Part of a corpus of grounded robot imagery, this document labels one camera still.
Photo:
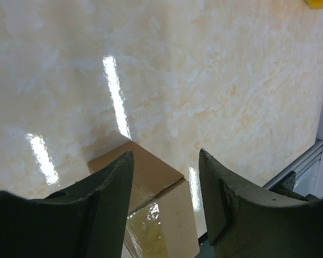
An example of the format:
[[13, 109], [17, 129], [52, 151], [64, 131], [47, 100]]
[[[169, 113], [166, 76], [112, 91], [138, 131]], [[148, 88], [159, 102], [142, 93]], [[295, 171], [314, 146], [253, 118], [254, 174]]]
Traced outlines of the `yellow plastic tray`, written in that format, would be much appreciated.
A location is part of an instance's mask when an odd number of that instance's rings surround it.
[[305, 2], [312, 9], [323, 9], [323, 0], [305, 0]]

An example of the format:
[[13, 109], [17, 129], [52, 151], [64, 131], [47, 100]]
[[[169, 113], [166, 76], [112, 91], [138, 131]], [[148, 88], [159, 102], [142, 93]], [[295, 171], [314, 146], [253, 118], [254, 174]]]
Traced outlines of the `aluminium frame rail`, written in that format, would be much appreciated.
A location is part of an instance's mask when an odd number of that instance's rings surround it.
[[314, 195], [320, 161], [323, 152], [323, 140], [315, 144], [300, 157], [278, 173], [263, 188], [276, 194], [305, 202], [314, 202]]

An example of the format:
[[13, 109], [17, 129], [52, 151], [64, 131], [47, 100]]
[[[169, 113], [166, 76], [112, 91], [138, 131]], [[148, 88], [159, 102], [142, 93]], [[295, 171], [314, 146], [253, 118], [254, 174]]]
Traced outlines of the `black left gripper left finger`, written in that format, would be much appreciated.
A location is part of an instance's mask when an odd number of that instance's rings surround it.
[[44, 199], [0, 191], [0, 257], [120, 257], [133, 174], [128, 151]]

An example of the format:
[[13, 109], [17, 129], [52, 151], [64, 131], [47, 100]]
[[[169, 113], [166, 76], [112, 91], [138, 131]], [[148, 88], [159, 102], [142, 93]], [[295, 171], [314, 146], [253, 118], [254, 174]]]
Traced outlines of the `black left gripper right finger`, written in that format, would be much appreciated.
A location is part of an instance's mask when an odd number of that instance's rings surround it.
[[216, 257], [323, 257], [323, 199], [261, 188], [202, 149], [199, 177]]

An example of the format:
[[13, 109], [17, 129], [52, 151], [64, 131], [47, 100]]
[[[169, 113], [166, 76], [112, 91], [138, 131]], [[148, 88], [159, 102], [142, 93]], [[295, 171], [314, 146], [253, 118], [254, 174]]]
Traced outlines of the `brown cardboard express box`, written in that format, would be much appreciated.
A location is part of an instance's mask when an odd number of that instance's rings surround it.
[[126, 151], [134, 179], [124, 244], [130, 257], [196, 257], [199, 243], [189, 183], [183, 174], [130, 141], [88, 162], [90, 173]]

